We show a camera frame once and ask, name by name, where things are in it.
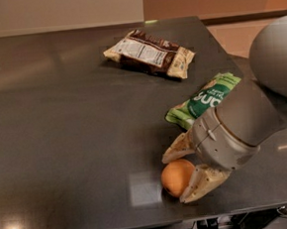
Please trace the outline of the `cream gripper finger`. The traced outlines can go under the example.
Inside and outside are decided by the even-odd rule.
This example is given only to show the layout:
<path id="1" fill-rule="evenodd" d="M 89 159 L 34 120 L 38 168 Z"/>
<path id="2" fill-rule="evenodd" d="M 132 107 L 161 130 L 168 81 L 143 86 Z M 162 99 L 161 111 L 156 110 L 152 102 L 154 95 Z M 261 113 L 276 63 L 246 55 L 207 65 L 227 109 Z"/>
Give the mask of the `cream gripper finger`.
<path id="1" fill-rule="evenodd" d="M 197 201 L 225 182 L 230 174 L 230 171 L 218 170 L 206 165 L 197 165 L 189 179 L 189 185 L 180 195 L 180 202 Z"/>
<path id="2" fill-rule="evenodd" d="M 195 153 L 193 144 L 193 131 L 191 129 L 180 134 L 171 144 L 171 146 L 162 155 L 162 162 L 169 164 L 172 161 L 183 158 L 186 155 Z"/>

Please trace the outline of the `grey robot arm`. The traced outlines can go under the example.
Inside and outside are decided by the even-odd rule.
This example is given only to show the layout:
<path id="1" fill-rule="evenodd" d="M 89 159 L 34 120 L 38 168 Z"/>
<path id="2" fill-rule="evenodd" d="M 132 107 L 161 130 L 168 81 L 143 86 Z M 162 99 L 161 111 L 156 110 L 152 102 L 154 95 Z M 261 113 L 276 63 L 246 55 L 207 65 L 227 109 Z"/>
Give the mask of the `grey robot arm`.
<path id="1" fill-rule="evenodd" d="M 249 50 L 253 77 L 200 115 L 162 155 L 161 183 L 182 203 L 197 201 L 287 128 L 287 16 L 266 26 Z"/>

